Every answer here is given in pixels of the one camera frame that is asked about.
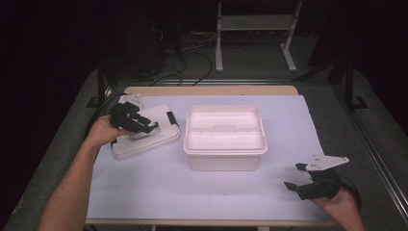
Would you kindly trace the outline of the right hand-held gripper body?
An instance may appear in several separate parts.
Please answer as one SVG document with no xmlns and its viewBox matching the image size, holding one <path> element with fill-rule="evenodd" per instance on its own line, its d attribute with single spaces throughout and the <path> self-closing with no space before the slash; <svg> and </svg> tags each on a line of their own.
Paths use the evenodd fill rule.
<svg viewBox="0 0 408 231">
<path fill-rule="evenodd" d="M 298 192 L 299 197 L 302 200 L 334 197 L 343 183 L 335 167 L 348 162 L 347 157 L 314 156 L 313 160 L 306 164 L 306 172 L 312 180 L 312 189 L 309 192 Z"/>
</svg>

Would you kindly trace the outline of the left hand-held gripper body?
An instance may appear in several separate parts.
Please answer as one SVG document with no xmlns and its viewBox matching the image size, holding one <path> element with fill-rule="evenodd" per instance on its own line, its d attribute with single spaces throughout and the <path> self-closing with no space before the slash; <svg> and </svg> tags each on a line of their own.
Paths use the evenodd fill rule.
<svg viewBox="0 0 408 231">
<path fill-rule="evenodd" d="M 116 103 L 110 109 L 110 122 L 114 128 L 121 128 L 132 132 L 131 129 L 142 125 L 138 122 L 140 107 L 128 101 Z"/>
</svg>

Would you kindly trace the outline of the white lid with black handle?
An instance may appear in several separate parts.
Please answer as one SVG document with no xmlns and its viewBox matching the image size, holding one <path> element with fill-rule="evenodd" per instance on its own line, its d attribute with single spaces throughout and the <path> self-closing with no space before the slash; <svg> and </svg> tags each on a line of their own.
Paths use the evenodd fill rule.
<svg viewBox="0 0 408 231">
<path fill-rule="evenodd" d="M 143 109 L 140 115 L 150 120 L 150 133 L 140 131 L 132 136 L 121 136 L 112 144 L 113 156 L 119 160 L 141 154 L 159 145 L 176 140 L 180 135 L 178 123 L 166 104 Z"/>
</svg>

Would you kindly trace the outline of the white plastic storage box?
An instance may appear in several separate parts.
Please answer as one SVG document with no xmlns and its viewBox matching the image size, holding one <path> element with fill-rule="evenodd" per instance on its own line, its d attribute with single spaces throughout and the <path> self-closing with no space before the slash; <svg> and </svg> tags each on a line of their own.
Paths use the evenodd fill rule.
<svg viewBox="0 0 408 231">
<path fill-rule="evenodd" d="M 191 106 L 188 110 L 188 116 L 193 112 L 253 112 L 257 113 L 262 119 L 260 110 L 252 105 L 198 105 Z M 254 170 L 257 168 L 261 158 L 268 150 L 268 141 L 266 138 L 267 148 L 262 152 L 193 152 L 190 153 L 185 146 L 191 169 L 193 170 L 213 170 L 213 171 L 240 171 Z"/>
</svg>

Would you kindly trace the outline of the white plastic insert tray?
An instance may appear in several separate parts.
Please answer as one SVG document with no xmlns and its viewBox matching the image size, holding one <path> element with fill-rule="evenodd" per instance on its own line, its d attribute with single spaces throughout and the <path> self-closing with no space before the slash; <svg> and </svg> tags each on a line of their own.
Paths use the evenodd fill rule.
<svg viewBox="0 0 408 231">
<path fill-rule="evenodd" d="M 193 112 L 185 146 L 193 152 L 262 152 L 267 148 L 262 120 L 253 112 Z"/>
</svg>

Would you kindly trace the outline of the person's left hand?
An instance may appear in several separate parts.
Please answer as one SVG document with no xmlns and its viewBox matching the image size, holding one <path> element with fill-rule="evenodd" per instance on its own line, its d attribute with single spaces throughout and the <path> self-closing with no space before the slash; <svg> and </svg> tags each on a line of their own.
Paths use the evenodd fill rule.
<svg viewBox="0 0 408 231">
<path fill-rule="evenodd" d="M 88 149 L 100 148 L 102 145 L 125 135 L 131 135 L 131 132 L 113 127 L 111 117 L 103 115 L 96 119 L 90 127 L 89 133 L 83 141 L 83 146 Z"/>
</svg>

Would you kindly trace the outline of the person's right hand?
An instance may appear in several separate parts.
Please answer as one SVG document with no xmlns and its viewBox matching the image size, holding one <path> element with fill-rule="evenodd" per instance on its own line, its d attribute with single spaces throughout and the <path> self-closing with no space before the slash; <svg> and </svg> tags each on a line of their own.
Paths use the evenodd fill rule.
<svg viewBox="0 0 408 231">
<path fill-rule="evenodd" d="M 366 231 L 357 208 L 356 199 L 350 191 L 340 188 L 333 198 L 315 198 L 313 202 L 344 231 Z"/>
</svg>

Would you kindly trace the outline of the white table mat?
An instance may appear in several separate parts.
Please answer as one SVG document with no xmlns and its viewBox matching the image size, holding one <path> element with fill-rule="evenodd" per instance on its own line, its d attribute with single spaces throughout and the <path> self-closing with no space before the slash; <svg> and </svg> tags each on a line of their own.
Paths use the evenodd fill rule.
<svg viewBox="0 0 408 231">
<path fill-rule="evenodd" d="M 167 104 L 181 127 L 193 105 L 255 105 L 268 151 L 253 171 L 195 171 L 181 139 L 125 160 L 114 158 L 111 148 L 104 146 L 94 166 L 90 223 L 329 223 L 318 206 L 285 187 L 288 182 L 308 183 L 308 173 L 295 166 L 322 152 L 302 96 L 146 96 L 143 102 L 145 107 Z"/>
</svg>

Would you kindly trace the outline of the white metal stand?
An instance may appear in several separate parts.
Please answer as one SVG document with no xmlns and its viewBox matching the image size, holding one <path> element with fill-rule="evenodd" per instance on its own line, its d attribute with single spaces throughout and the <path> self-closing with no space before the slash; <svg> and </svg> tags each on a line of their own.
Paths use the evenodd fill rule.
<svg viewBox="0 0 408 231">
<path fill-rule="evenodd" d="M 296 72 L 290 53 L 294 30 L 302 8 L 303 0 L 297 0 L 292 14 L 266 15 L 224 15 L 222 3 L 217 3 L 217 38 L 215 47 L 216 72 L 223 71 L 221 37 L 223 32 L 233 31 L 284 31 L 287 38 L 280 44 L 289 72 Z"/>
</svg>

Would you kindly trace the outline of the black metal post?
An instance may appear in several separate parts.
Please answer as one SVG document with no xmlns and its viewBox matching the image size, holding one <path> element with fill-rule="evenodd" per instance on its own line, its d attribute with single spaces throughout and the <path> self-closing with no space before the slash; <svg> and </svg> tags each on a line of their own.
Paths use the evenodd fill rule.
<svg viewBox="0 0 408 231">
<path fill-rule="evenodd" d="M 354 68 L 351 62 L 346 64 L 344 83 L 344 100 L 350 111 L 367 109 L 368 105 L 362 96 L 353 96 Z"/>
<path fill-rule="evenodd" d="M 109 86 L 106 79 L 105 65 L 103 61 L 100 61 L 96 69 L 96 83 L 97 83 L 97 95 L 92 97 L 88 104 L 88 108 L 100 108 L 107 98 L 107 88 Z"/>
</svg>

